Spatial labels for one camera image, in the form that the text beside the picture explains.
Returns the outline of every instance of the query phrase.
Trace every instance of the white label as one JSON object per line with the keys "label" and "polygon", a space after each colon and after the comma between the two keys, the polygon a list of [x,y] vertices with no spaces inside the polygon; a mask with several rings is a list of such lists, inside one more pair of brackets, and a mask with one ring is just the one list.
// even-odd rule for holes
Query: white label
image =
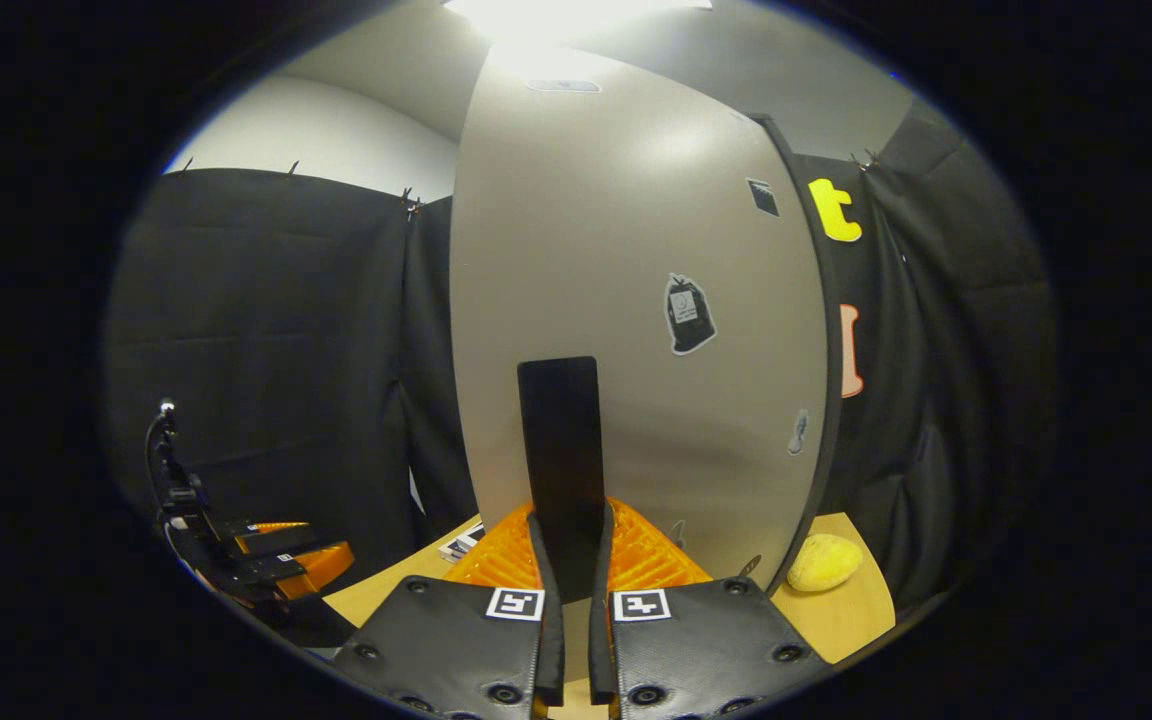
{"label": "white label", "polygon": [[614,593],[612,601],[617,623],[639,623],[643,620],[669,617],[669,602],[664,598],[662,589],[617,592]]}
{"label": "white label", "polygon": [[673,305],[674,323],[687,323],[699,318],[696,313],[696,298],[690,290],[669,293],[669,304]]}
{"label": "white label", "polygon": [[517,588],[498,588],[488,602],[488,617],[502,620],[529,620],[531,623],[540,620],[540,611],[545,607],[545,591],[525,591]]}

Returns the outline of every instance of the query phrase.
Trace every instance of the black bolt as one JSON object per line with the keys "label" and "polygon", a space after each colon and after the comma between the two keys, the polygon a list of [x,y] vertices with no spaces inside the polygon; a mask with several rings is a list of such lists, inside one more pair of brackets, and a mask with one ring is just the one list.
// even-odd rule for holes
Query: black bolt
{"label": "black bolt", "polygon": [[662,699],[662,689],[653,685],[636,688],[634,692],[630,692],[630,702],[634,703],[634,705],[655,705],[655,703]]}
{"label": "black bolt", "polygon": [[748,705],[755,705],[755,702],[750,700],[750,698],[748,697],[742,697],[740,698],[740,700],[728,702],[727,705],[723,705],[722,710],[719,710],[718,712],[721,712],[721,714],[727,715],[728,712],[735,712],[741,707],[745,707]]}
{"label": "black bolt", "polygon": [[787,644],[776,651],[778,662],[794,662],[801,657],[803,657],[803,647],[796,646],[796,644]]}
{"label": "black bolt", "polygon": [[431,706],[430,703],[422,700],[419,697],[408,696],[402,698],[402,702],[406,702],[407,705],[416,707],[416,710],[424,710],[425,712],[434,712],[434,706]]}
{"label": "black bolt", "polygon": [[522,692],[518,692],[518,688],[513,685],[492,685],[492,689],[488,690],[488,697],[499,702],[500,705],[515,705],[516,702],[522,700]]}

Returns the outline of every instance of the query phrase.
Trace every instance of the wooden table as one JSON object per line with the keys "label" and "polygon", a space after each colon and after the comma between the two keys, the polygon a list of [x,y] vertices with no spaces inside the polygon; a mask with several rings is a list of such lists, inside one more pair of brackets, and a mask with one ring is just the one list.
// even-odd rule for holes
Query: wooden table
{"label": "wooden table", "polygon": [[[438,548],[472,528],[477,521],[479,518],[475,515],[461,528],[416,551],[407,560],[344,588],[343,591],[325,596],[323,600],[355,626],[364,624],[372,612],[376,612],[376,607],[380,607],[380,602],[389,597],[399,579],[407,575],[442,578],[452,563],[439,555]],[[877,561],[870,555],[869,547],[865,547],[861,533],[856,532],[846,514],[836,511],[818,516],[812,521],[810,532],[844,537],[858,544],[864,555],[861,568],[847,583],[826,592],[803,593],[781,584],[772,594],[772,602],[824,660],[838,662],[877,639],[878,635],[890,630],[896,624],[896,612],[892,606],[887,583],[882,579],[882,571],[878,569]],[[607,719],[607,707],[589,705],[589,679],[584,662],[568,662],[567,676],[564,705],[550,708],[550,717],[553,720]]]}

